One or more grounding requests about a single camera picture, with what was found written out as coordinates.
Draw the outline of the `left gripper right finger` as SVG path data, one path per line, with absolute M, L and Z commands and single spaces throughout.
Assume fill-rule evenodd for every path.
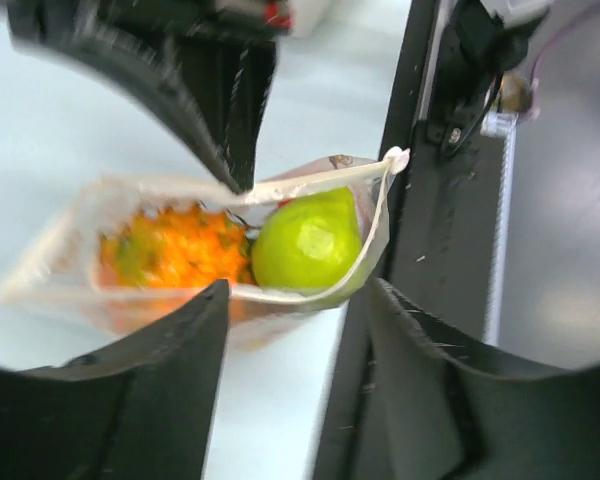
M 387 282 L 369 325 L 400 479 L 600 479 L 600 363 L 563 370 L 486 345 Z

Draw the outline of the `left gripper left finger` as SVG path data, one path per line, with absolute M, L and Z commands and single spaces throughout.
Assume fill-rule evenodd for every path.
M 60 367 L 0 368 L 0 479 L 198 479 L 228 332 L 217 281 Z

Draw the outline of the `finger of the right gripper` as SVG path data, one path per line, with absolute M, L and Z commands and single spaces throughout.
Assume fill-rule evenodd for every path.
M 243 190 L 212 139 L 193 90 L 177 66 L 176 39 L 156 49 L 98 18 L 97 1 L 6 1 L 10 33 L 99 72 L 151 111 L 232 192 Z

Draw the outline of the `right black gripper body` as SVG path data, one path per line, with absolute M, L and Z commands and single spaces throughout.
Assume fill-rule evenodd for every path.
M 176 39 L 177 66 L 212 139 L 243 193 L 252 189 L 256 143 L 277 63 L 289 34 L 286 1 L 101 1 L 98 18 L 158 49 Z

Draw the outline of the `orange toy pineapple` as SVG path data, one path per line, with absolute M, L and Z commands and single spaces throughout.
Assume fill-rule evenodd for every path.
M 107 287 L 198 288 L 216 280 L 254 284 L 249 228 L 195 202 L 142 209 L 116 232 L 99 235 L 98 283 Z

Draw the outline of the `clear zip top bag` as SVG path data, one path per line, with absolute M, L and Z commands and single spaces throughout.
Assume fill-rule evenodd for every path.
M 0 303 L 127 335 L 229 284 L 229 342 L 256 348 L 340 306 L 389 240 L 388 193 L 410 160 L 331 155 L 244 194 L 190 177 L 84 187 L 0 281 Z

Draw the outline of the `green toy apple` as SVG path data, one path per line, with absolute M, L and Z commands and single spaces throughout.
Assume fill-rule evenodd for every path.
M 336 285 L 363 246 L 349 188 L 293 199 L 262 226 L 251 249 L 262 288 L 320 291 Z

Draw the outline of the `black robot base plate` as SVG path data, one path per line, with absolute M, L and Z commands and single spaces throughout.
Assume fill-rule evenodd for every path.
M 433 72 L 447 48 L 450 9 L 448 1 L 415 1 L 409 10 L 382 144 L 407 146 L 412 157 L 389 196 L 391 239 L 376 273 L 418 306 L 482 339 L 504 143 L 475 136 L 445 161 L 428 139 Z M 392 477 L 384 397 L 367 295 L 359 292 L 346 311 L 313 478 Z

